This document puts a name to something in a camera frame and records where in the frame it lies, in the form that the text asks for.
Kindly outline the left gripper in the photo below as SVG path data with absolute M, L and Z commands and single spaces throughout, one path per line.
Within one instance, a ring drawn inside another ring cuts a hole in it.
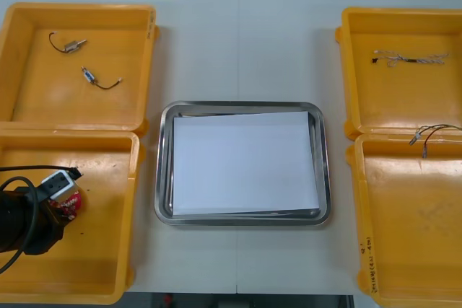
M 39 204 L 38 221 L 31 240 L 25 247 L 26 255 L 42 255 L 63 238 L 64 228 L 75 219 L 75 207 L 62 206 L 56 201 Z

